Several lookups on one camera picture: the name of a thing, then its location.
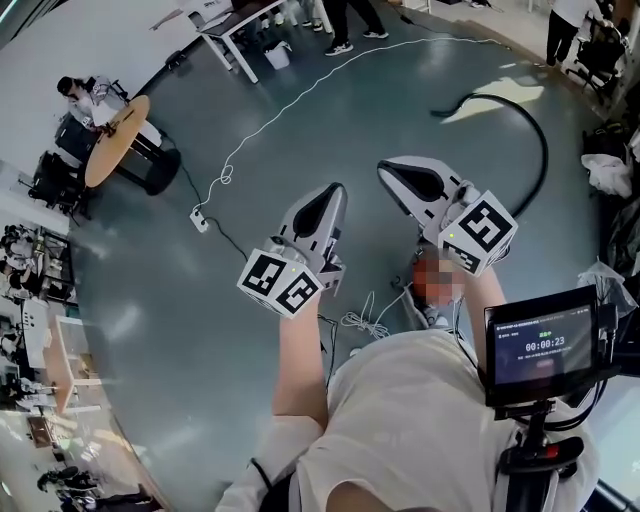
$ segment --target white bucket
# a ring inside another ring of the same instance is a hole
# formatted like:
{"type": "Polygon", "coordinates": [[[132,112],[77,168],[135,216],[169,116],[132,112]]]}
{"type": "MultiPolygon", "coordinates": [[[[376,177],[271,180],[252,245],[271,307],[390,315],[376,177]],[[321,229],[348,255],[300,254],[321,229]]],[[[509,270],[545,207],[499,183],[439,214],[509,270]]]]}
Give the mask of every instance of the white bucket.
{"type": "Polygon", "coordinates": [[[271,62],[273,69],[282,69],[289,65],[289,56],[287,55],[285,48],[291,51],[291,46],[284,41],[280,41],[273,48],[265,48],[264,55],[269,59],[269,62],[271,62]]]}

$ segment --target white marker cube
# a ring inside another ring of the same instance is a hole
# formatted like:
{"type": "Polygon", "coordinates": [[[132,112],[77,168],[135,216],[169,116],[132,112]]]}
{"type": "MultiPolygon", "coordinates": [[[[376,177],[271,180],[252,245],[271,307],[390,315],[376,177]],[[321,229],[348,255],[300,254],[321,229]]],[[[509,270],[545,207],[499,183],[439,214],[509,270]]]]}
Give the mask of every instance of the white marker cube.
{"type": "Polygon", "coordinates": [[[262,306],[293,318],[323,286],[302,263],[254,249],[244,266],[238,288],[262,306]]]}
{"type": "Polygon", "coordinates": [[[518,224],[491,192],[485,192],[438,235],[438,247],[479,276],[509,245],[518,224]]]}

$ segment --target black shoe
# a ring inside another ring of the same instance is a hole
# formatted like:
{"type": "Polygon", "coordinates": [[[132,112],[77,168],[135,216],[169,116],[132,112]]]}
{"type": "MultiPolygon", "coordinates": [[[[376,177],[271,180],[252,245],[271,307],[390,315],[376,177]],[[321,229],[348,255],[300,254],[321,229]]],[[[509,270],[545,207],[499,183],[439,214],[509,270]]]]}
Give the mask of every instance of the black shoe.
{"type": "Polygon", "coordinates": [[[389,37],[389,34],[386,32],[374,32],[373,30],[367,30],[362,34],[364,37],[368,37],[369,39],[386,39],[389,37]]]}
{"type": "Polygon", "coordinates": [[[353,45],[347,41],[343,44],[332,44],[327,50],[325,50],[324,54],[328,57],[334,57],[336,55],[340,55],[341,53],[347,53],[353,50],[353,45]]]}

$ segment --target coiled white cable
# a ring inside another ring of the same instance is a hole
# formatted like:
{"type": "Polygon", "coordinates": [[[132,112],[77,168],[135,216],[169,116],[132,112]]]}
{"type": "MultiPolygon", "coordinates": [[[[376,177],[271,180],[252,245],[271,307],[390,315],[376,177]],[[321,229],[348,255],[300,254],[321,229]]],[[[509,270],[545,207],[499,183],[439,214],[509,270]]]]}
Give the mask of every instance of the coiled white cable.
{"type": "Polygon", "coordinates": [[[376,340],[379,340],[380,338],[386,338],[387,336],[389,336],[389,329],[380,324],[380,319],[391,306],[398,302],[402,298],[402,296],[407,293],[409,286],[407,286],[400,295],[398,295],[386,308],[382,310],[382,312],[378,315],[375,323],[371,323],[371,312],[373,311],[373,304],[376,300],[376,294],[375,292],[371,291],[369,292],[369,295],[367,295],[367,301],[364,303],[364,307],[362,308],[362,313],[360,313],[360,316],[350,311],[340,319],[340,325],[344,325],[345,327],[357,327],[359,331],[367,331],[376,340]],[[364,314],[367,310],[367,306],[369,306],[369,312],[367,313],[367,317],[365,318],[364,314]]]}
{"type": "Polygon", "coordinates": [[[305,95],[309,94],[311,91],[313,91],[320,82],[323,82],[324,80],[329,78],[331,75],[333,75],[336,71],[338,71],[338,70],[342,69],[343,67],[345,67],[347,64],[350,64],[351,62],[359,59],[360,57],[363,57],[365,55],[369,55],[370,53],[381,52],[381,51],[384,51],[384,50],[392,50],[394,48],[399,48],[401,46],[406,46],[406,45],[409,45],[409,44],[433,43],[433,42],[437,42],[437,41],[458,41],[458,42],[475,43],[475,44],[495,43],[497,45],[503,46],[502,43],[500,43],[499,41],[496,41],[495,39],[471,39],[471,38],[459,38],[459,37],[435,37],[433,39],[422,38],[422,39],[416,39],[414,41],[404,41],[402,43],[393,44],[391,46],[383,46],[381,48],[373,48],[371,50],[367,50],[366,52],[362,52],[362,53],[356,55],[355,57],[350,58],[346,62],[343,62],[339,66],[333,68],[325,76],[323,76],[321,78],[318,78],[318,80],[316,80],[315,83],[311,87],[309,87],[307,90],[301,92],[295,100],[293,100],[287,106],[283,107],[280,110],[280,112],[278,112],[278,114],[273,119],[271,119],[270,121],[266,122],[264,125],[262,125],[258,130],[253,132],[251,135],[248,135],[247,137],[242,139],[242,142],[240,142],[238,147],[236,149],[234,149],[229,154],[227,159],[224,161],[224,165],[222,166],[222,171],[220,172],[220,176],[218,176],[215,180],[213,180],[211,182],[211,185],[209,185],[209,192],[207,194],[207,199],[205,199],[203,202],[195,205],[193,207],[192,213],[195,212],[196,210],[199,210],[200,208],[202,208],[205,204],[207,204],[211,200],[211,191],[213,190],[213,186],[216,183],[220,182],[222,185],[228,185],[229,183],[231,183],[231,175],[233,174],[233,165],[231,165],[229,163],[229,160],[231,160],[231,158],[238,151],[240,151],[242,146],[244,146],[244,143],[247,142],[249,139],[251,139],[251,138],[255,137],[256,135],[258,135],[260,132],[262,132],[262,130],[264,130],[270,124],[273,124],[274,122],[276,122],[280,118],[280,116],[287,109],[293,107],[296,103],[298,103],[298,101],[300,101],[302,99],[303,96],[305,96],[305,95]]]}

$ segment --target clear plastic bag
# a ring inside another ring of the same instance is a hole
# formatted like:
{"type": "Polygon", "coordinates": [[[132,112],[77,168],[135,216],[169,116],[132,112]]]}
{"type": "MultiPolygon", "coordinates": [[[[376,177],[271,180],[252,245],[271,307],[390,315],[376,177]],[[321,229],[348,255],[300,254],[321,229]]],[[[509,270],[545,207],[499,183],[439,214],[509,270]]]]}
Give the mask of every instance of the clear plastic bag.
{"type": "Polygon", "coordinates": [[[622,318],[638,307],[623,283],[624,277],[598,261],[591,265],[589,270],[578,275],[577,287],[595,284],[598,304],[615,304],[618,308],[618,318],[622,318]]]}

